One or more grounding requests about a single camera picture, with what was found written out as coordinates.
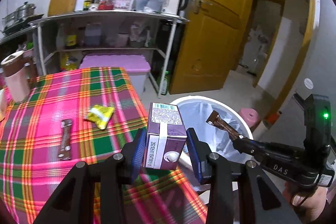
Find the person right hand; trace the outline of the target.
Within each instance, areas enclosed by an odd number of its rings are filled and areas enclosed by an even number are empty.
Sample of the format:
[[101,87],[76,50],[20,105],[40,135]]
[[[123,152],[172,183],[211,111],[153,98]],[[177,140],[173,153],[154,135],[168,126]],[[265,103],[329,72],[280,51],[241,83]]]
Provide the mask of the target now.
[[315,221],[325,208],[327,202],[327,188],[318,187],[312,195],[296,192],[296,190],[296,185],[287,181],[282,195],[291,206],[299,208],[302,223]]

